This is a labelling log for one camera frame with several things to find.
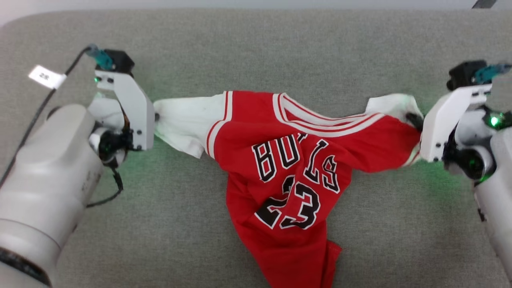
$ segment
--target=green led light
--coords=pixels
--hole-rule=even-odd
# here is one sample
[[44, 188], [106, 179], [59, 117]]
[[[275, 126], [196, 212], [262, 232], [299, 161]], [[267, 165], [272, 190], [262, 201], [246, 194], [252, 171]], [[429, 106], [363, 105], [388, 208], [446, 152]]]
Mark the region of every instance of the green led light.
[[500, 122], [500, 119], [498, 117], [493, 117], [490, 119], [490, 124], [494, 127]]

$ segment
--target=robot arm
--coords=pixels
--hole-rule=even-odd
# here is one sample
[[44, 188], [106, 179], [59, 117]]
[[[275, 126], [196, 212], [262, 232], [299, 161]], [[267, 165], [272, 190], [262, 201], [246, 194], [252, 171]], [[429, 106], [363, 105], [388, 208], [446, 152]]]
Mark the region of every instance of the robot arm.
[[115, 169], [128, 151], [153, 147], [153, 104], [133, 79], [132, 60], [123, 51], [95, 46], [87, 53], [98, 62], [98, 87], [114, 91], [119, 101], [96, 98], [89, 109], [61, 107], [18, 151], [0, 188], [0, 279], [5, 285], [52, 286], [60, 252], [103, 167]]
[[420, 155], [463, 172], [474, 182], [475, 201], [490, 243], [512, 281], [512, 114], [485, 106], [491, 79], [510, 65], [462, 63], [450, 71], [445, 95], [427, 114]]

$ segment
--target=white stripe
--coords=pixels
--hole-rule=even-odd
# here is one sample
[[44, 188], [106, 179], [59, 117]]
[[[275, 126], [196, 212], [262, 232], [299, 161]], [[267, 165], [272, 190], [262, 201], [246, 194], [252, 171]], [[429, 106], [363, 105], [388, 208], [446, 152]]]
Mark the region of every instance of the white stripe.
[[366, 122], [363, 122], [363, 123], [359, 123], [357, 124], [356, 126], [352, 127], [352, 128], [349, 128], [349, 129], [346, 129], [346, 130], [343, 130], [343, 131], [334, 131], [334, 132], [328, 132], [328, 131], [317, 131], [317, 130], [312, 130], [312, 129], [309, 129], [309, 128], [305, 128], [301, 125], [298, 125], [297, 123], [294, 123], [294, 122], [288, 122], [286, 121], [285, 119], [283, 119], [283, 117], [281, 116], [281, 113], [280, 113], [280, 110], [279, 110], [279, 98], [280, 98], [280, 95], [279, 94], [274, 94], [273, 97], [272, 97], [272, 102], [273, 102], [273, 108], [274, 108], [274, 114], [275, 114], [275, 117], [276, 119], [283, 123], [283, 124], [286, 124], [288, 126], [291, 126], [291, 127], [294, 127], [295, 129], [303, 132], [303, 133], [306, 133], [306, 134], [311, 134], [311, 135], [316, 135], [318, 137], [341, 137], [341, 136], [346, 136], [346, 135], [349, 135], [349, 134], [353, 134], [353, 133], [356, 133], [356, 132], [359, 132], [369, 126], [371, 126], [372, 124], [374, 124], [375, 122], [379, 121], [380, 119], [382, 119], [383, 117], [385, 117], [384, 114], [380, 114], [380, 113], [376, 113], [376, 114], [373, 114], [373, 115], [370, 115], [373, 116], [371, 117], [371, 119], [367, 120]]
[[294, 99], [290, 98], [286, 93], [283, 93], [280, 95], [280, 104], [281, 104], [281, 111], [283, 112], [283, 117], [287, 120], [286, 116], [286, 110], [288, 110], [291, 114], [297, 116], [298, 118], [307, 121], [309, 123], [304, 123], [305, 125], [309, 125], [312, 128], [317, 128], [319, 126], [334, 126], [336, 124], [340, 123], [348, 123], [347, 125], [350, 125], [350, 122], [354, 122], [357, 120], [361, 120], [365, 117], [367, 117], [367, 114], [357, 114], [352, 115], [348, 117], [342, 117], [342, 118], [330, 118], [325, 117], [323, 115], [320, 115], [307, 107], [301, 105]]
[[418, 153], [419, 151], [419, 142], [418, 144], [416, 144], [416, 146], [413, 148], [412, 152], [411, 152], [411, 155], [409, 156], [409, 159], [407, 159], [407, 161], [402, 165], [402, 167], [405, 167], [405, 166], [409, 166], [411, 164], [414, 164], [413, 163], [413, 160], [414, 160], [414, 157], [416, 157], [416, 154]]
[[214, 146], [215, 146], [215, 138], [217, 137], [217, 134], [219, 133], [222, 126], [229, 121], [231, 121], [233, 117], [233, 91], [227, 91], [227, 111], [226, 111], [226, 119], [223, 121], [218, 122], [212, 129], [210, 134], [210, 139], [208, 142], [208, 151], [210, 152], [210, 156], [215, 159], [215, 152], [214, 152]]
[[[321, 114], [318, 114], [316, 113], [315, 111], [313, 110], [310, 110], [308, 109], [307, 107], [305, 107], [304, 105], [300, 104], [299, 102], [295, 101], [295, 99], [293, 99], [292, 97], [288, 96], [288, 94], [286, 93], [282, 93], [282, 98], [283, 100], [285, 100], [285, 104], [287, 103], [290, 103], [292, 105], [294, 105], [296, 108], [300, 107], [306, 111], [308, 111], [309, 114], [311, 114], [311, 116], [316, 116], [317, 118], [320, 118], [319, 121], [325, 121], [327, 125], [330, 125], [330, 123], [332, 122], [338, 122], [338, 123], [343, 123], [343, 121], [339, 121], [340, 119], [345, 119], [347, 117], [341, 117], [341, 118], [331, 118], [331, 117], [326, 117], [326, 116], [323, 116]], [[365, 114], [356, 114], [356, 115], [352, 115], [352, 116], [349, 116], [349, 117], [353, 117], [353, 116], [364, 116]]]

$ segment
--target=teal connector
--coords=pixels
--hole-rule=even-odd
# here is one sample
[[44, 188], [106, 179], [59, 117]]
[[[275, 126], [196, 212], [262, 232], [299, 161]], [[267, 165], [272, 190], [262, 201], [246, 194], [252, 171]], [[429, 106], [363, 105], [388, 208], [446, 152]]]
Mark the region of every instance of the teal connector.
[[494, 77], [508, 73], [512, 65], [507, 63], [500, 63], [496, 65], [490, 65], [485, 68], [482, 68], [475, 72], [474, 83], [475, 84], [484, 84], [491, 81]]
[[90, 50], [86, 52], [86, 54], [90, 57], [93, 57], [96, 60], [96, 63], [103, 70], [113, 70], [114, 69], [114, 61], [110, 58], [105, 51], [101, 50], [95, 44], [89, 45]]

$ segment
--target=red jersey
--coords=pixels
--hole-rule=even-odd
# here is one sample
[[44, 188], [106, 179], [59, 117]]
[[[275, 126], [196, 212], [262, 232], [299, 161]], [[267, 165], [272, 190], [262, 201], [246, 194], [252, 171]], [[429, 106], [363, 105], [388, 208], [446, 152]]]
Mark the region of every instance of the red jersey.
[[341, 248], [326, 218], [353, 169], [411, 164], [420, 133], [382, 113], [319, 115], [285, 93], [230, 91], [166, 99], [156, 134], [180, 151], [204, 150], [228, 172], [236, 231], [272, 287], [332, 285]]

